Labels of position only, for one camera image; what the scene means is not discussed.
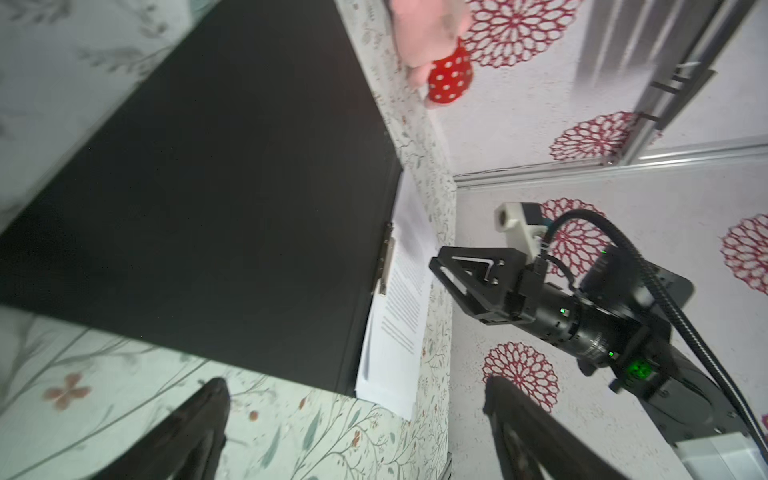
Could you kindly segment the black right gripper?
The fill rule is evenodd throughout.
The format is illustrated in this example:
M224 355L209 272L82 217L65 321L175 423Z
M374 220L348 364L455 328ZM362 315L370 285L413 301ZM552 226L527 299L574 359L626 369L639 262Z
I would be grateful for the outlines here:
M512 248L441 248L429 268L460 309L485 325L518 324L595 368L621 355L639 330L544 281L542 267Z

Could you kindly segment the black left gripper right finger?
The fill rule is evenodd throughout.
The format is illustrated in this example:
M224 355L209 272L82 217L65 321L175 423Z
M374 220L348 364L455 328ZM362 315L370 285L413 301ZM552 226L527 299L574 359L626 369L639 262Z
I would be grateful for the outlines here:
M625 477L507 378L488 378L483 413L505 479Z

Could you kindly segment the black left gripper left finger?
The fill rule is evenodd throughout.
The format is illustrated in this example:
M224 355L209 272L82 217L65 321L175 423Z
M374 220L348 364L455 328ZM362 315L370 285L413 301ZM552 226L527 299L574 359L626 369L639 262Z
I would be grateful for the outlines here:
M231 406L216 377L138 440L95 479L213 479L226 445Z

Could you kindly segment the white printed paper sheet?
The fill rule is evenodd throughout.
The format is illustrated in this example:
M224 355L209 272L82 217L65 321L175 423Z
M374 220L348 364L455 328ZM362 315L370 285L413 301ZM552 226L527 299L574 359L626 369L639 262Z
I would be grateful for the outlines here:
M408 172L400 177L392 223L396 245L387 293L372 292L355 394L409 421L433 282L429 263L439 243Z

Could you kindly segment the teal folder with black inside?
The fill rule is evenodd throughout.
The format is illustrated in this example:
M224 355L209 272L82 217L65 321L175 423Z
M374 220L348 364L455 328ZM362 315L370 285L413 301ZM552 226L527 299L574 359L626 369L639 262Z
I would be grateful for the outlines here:
M351 394L401 166L332 1L224 1L1 237L4 305Z

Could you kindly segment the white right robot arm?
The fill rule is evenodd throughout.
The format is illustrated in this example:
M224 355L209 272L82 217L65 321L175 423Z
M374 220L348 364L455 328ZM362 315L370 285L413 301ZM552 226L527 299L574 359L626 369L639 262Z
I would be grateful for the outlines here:
M537 337L585 375L611 369L611 389L639 400L694 478L765 478L759 424L681 311L692 284L623 242L567 289L546 281L554 263L547 252L444 247L430 269L468 316Z

